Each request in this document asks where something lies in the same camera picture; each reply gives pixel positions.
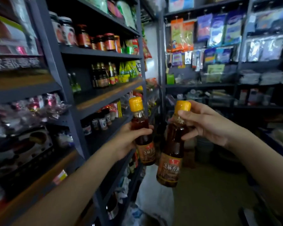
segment bottle neck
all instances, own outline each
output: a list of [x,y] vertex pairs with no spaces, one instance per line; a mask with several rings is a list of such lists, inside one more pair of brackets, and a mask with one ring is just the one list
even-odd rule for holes
[[174,114],[173,122],[179,123],[179,124],[185,124],[185,120],[182,119],[180,116],[178,116],[178,114]]
[[137,112],[133,112],[133,115],[135,118],[141,118],[144,116],[144,111],[143,110],[140,110],[140,111],[137,111]]

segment hand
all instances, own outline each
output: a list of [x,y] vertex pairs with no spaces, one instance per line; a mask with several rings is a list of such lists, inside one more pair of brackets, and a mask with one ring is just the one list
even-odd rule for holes
[[178,115],[186,120],[188,126],[194,126],[191,132],[183,135],[182,140],[196,136],[206,137],[214,144],[228,147],[230,142],[237,139],[244,128],[223,117],[209,106],[196,101],[189,101],[191,111],[178,111]]
[[113,137],[112,140],[105,144],[105,147],[113,150],[116,160],[124,158],[131,149],[135,148],[133,141],[140,136],[152,134],[153,125],[149,128],[142,128],[139,130],[131,130],[131,122],[121,127],[120,131]]

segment amber liquid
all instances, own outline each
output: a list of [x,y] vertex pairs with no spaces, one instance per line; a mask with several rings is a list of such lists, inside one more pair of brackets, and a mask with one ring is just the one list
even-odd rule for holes
[[[148,118],[146,116],[142,116],[140,118],[134,117],[131,121],[132,121],[132,125],[131,125],[132,130],[149,128],[149,121],[148,121]],[[147,145],[147,144],[150,144],[152,141],[153,141],[153,137],[152,137],[151,134],[140,136],[140,137],[135,139],[135,143],[137,145]],[[142,162],[142,163],[145,166],[150,166],[150,165],[153,165],[155,163],[155,161],[156,161],[156,159],[154,159],[151,162]]]
[[[184,153],[184,141],[181,137],[188,133],[189,129],[185,124],[173,122],[168,126],[168,133],[166,137],[166,145],[162,151],[168,156],[182,159]],[[156,175],[157,181],[163,186],[176,187],[177,182],[167,182]]]

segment floor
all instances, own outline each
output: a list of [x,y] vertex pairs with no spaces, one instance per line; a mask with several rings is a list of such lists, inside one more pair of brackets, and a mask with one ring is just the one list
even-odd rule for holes
[[173,191],[173,226],[238,226],[238,209],[257,202],[245,174],[231,174],[209,164],[182,168]]

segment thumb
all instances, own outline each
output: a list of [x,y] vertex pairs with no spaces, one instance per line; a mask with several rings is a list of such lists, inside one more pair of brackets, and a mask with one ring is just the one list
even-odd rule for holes
[[197,113],[193,113],[190,111],[184,111],[184,110],[179,110],[178,115],[187,121],[195,121],[197,123],[201,123],[201,121],[204,120],[204,116],[205,116],[203,114],[197,114]]
[[139,130],[130,131],[127,138],[130,140],[130,142],[132,142],[137,137],[140,137],[140,136],[143,136],[143,135],[150,135],[151,133],[152,133],[152,129],[142,128],[142,129],[139,129]]

